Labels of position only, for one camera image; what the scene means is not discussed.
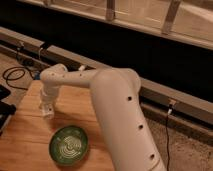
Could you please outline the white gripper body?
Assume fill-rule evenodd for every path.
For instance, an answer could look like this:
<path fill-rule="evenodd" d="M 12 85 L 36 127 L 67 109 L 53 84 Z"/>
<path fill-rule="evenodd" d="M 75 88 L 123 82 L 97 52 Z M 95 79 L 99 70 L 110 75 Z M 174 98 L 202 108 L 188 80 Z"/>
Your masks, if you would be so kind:
<path fill-rule="evenodd" d="M 40 91 L 40 100 L 42 105 L 55 104 L 58 97 L 57 93 L 46 93 L 44 90 Z"/>

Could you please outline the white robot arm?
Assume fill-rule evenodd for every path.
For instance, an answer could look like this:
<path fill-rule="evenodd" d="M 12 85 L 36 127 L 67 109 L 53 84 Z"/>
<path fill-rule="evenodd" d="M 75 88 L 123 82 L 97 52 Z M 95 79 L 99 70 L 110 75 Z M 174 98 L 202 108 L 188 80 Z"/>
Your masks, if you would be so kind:
<path fill-rule="evenodd" d="M 41 72 L 43 115 L 52 117 L 62 85 L 86 87 L 115 171 L 166 171 L 139 104 L 141 80 L 129 68 L 70 72 L 56 64 Z"/>

